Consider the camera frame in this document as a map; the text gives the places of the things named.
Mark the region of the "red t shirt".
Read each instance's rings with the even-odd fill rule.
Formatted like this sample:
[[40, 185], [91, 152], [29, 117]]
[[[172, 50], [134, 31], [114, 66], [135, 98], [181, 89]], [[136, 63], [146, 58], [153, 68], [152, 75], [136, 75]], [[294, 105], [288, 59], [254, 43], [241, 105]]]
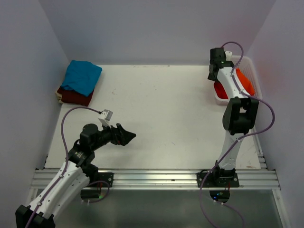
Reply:
[[213, 86], [214, 86], [214, 89], [215, 89], [215, 92], [216, 92], [216, 95], [218, 96], [218, 98], [228, 99], [226, 91], [220, 82], [214, 82]]

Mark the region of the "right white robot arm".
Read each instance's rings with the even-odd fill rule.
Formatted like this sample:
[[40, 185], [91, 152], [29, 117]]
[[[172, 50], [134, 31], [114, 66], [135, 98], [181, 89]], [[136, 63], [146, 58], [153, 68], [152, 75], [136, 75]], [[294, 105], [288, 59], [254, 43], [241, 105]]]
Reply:
[[219, 82], [228, 104], [222, 117], [225, 140], [214, 168], [202, 179], [203, 187], [239, 187], [236, 160], [243, 138], [254, 127], [259, 101], [251, 98], [237, 76], [235, 65], [228, 59], [224, 48], [210, 50], [208, 80]]

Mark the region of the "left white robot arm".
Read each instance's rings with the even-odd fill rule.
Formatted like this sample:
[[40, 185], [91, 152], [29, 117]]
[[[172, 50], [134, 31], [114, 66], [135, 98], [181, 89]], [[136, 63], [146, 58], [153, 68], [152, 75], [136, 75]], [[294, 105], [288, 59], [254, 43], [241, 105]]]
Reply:
[[83, 188], [98, 183], [109, 188], [109, 183], [99, 180], [98, 168], [91, 163], [95, 150], [108, 143], [126, 146], [135, 137], [135, 133], [125, 130], [119, 123], [101, 131], [95, 124], [85, 125], [52, 181], [28, 206], [17, 208], [17, 227], [54, 228], [57, 216]]

